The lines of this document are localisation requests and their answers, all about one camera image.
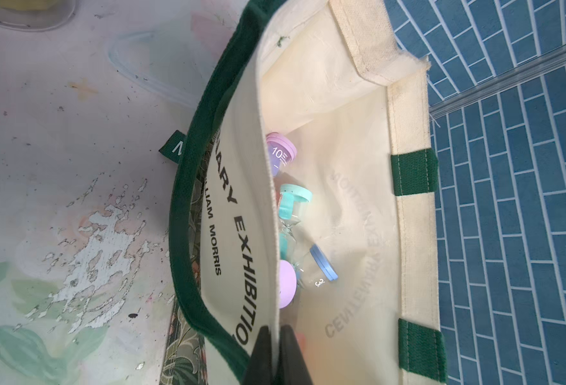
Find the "purple hourglass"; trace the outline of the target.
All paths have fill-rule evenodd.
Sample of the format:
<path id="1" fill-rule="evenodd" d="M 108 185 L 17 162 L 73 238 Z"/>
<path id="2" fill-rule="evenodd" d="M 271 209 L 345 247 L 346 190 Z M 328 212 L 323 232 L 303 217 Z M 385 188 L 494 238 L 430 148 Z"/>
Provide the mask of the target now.
<path id="1" fill-rule="evenodd" d="M 277 176 L 282 168 L 295 160 L 297 148 L 292 141 L 280 133 L 268 133 L 265 140 L 268 147 L 272 175 Z"/>
<path id="2" fill-rule="evenodd" d="M 279 261 L 279 308 L 286 308 L 294 299 L 297 291 L 297 274 L 292 264 Z"/>

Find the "yellow cup with markers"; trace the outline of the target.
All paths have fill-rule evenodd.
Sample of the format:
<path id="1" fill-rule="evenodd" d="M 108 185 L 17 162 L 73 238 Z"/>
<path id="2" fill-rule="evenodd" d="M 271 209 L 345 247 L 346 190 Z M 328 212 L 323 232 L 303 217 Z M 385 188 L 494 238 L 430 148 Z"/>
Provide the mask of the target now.
<path id="1" fill-rule="evenodd" d="M 42 32 L 66 24 L 74 15 L 78 1 L 0 1 L 0 27 L 10 30 Z"/>

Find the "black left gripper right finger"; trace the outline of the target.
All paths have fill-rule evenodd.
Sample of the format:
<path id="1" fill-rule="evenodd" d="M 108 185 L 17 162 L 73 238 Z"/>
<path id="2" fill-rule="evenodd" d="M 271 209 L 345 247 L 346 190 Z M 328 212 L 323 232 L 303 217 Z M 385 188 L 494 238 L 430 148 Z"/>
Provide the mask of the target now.
<path id="1" fill-rule="evenodd" d="M 290 325 L 280 332 L 280 384 L 312 385 L 297 337 Z"/>

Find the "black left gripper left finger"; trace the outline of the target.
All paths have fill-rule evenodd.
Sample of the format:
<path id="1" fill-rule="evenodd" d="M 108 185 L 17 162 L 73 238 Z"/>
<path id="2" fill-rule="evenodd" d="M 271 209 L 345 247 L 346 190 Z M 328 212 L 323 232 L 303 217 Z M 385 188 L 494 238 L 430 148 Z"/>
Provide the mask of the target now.
<path id="1" fill-rule="evenodd" d="M 273 384 L 273 348 L 268 326 L 260 328 L 244 374 L 243 385 Z"/>

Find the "cream canvas tote bag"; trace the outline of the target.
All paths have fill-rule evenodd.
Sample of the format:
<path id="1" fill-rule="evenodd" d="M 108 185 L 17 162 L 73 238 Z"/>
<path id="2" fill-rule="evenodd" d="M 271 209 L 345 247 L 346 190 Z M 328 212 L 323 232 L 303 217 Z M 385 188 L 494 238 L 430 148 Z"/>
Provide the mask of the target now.
<path id="1" fill-rule="evenodd" d="M 312 384 L 444 384 L 426 59 L 381 1 L 250 1 L 199 101 L 169 215 L 175 293 L 210 384 L 243 384 L 290 325 Z M 265 137 L 295 160 L 272 175 Z M 282 184 L 313 193 L 292 264 L 317 244 L 339 279 L 279 308 Z"/>

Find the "teal hourglass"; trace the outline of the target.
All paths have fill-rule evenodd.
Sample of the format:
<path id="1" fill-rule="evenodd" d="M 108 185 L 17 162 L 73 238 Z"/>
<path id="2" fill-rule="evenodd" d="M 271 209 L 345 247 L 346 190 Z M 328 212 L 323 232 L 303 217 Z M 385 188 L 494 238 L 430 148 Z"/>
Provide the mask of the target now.
<path id="1" fill-rule="evenodd" d="M 280 256 L 286 261 L 292 260 L 297 240 L 293 228 L 303 219 L 305 206 L 313 200 L 313 193 L 297 184 L 282 184 L 279 192 L 278 218 Z"/>

